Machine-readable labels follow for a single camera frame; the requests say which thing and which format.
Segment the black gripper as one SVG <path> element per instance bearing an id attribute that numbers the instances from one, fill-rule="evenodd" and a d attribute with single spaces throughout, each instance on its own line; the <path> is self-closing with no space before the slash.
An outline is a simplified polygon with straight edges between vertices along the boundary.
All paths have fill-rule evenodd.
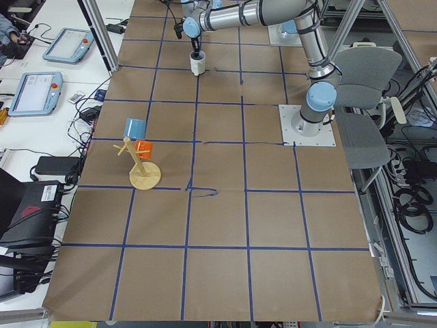
<path id="1" fill-rule="evenodd" d="M 191 38 L 191 44 L 192 44 L 192 48 L 194 52 L 200 52 L 201 47 L 200 47 L 200 43 L 199 43 L 199 38 L 195 37 L 195 38 Z"/>

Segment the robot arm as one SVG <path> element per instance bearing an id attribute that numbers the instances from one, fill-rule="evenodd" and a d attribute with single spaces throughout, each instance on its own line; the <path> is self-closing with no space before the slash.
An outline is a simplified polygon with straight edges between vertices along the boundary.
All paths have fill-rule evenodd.
<path id="1" fill-rule="evenodd" d="M 320 28 L 317 1 L 243 1 L 220 6 L 217 1 L 182 1 L 183 32 L 192 39 L 206 31 L 232 27 L 265 27 L 294 21 L 311 81 L 306 100 L 292 118 L 292 128 L 303 137 L 319 134 L 324 118 L 337 98 L 340 70 L 331 61 Z"/>

